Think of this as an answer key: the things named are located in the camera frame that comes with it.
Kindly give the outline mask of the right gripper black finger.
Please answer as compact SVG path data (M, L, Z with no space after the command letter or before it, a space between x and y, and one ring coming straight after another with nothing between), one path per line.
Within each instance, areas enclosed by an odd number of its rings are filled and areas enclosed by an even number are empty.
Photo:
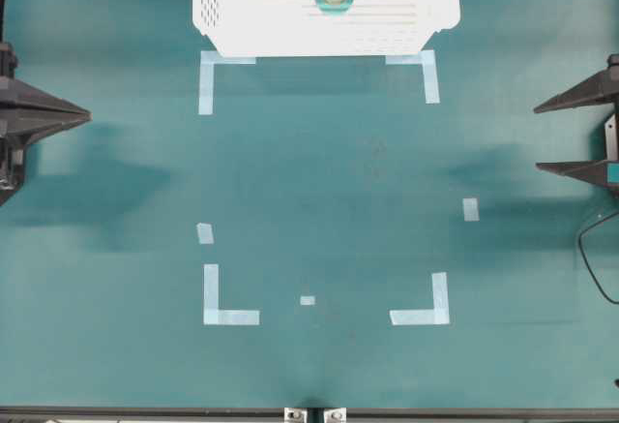
M607 58L607 67L567 91L536 106L536 114L582 106L618 103L618 55Z
M618 189L618 162L610 160L536 163L542 171L570 177L609 190Z

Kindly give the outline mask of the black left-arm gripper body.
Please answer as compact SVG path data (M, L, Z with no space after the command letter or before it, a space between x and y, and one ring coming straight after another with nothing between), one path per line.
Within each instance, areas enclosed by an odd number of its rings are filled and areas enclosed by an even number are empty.
M29 134L18 118L20 110L12 101L15 69L18 65L13 47L1 44L1 204L4 205L25 181L25 148Z

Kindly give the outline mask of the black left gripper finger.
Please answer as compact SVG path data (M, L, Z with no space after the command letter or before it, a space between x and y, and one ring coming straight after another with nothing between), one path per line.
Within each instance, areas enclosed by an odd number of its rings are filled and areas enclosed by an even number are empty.
M27 147L92 120L90 111L18 79L15 79L13 91L11 99L20 110L18 118L29 134Z

